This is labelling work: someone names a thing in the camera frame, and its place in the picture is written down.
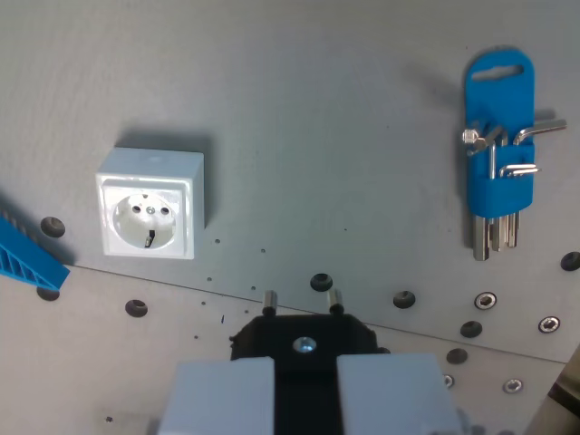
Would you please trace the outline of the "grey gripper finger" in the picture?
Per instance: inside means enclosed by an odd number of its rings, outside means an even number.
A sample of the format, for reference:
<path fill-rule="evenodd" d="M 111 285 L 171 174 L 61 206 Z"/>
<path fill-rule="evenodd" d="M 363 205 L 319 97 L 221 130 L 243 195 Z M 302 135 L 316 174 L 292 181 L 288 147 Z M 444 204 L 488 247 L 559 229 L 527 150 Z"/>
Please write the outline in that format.
<path fill-rule="evenodd" d="M 345 434 L 461 434 L 458 408 L 430 353 L 337 358 Z"/>
<path fill-rule="evenodd" d="M 159 434 L 273 434 L 275 363 L 269 357 L 184 362 Z"/>

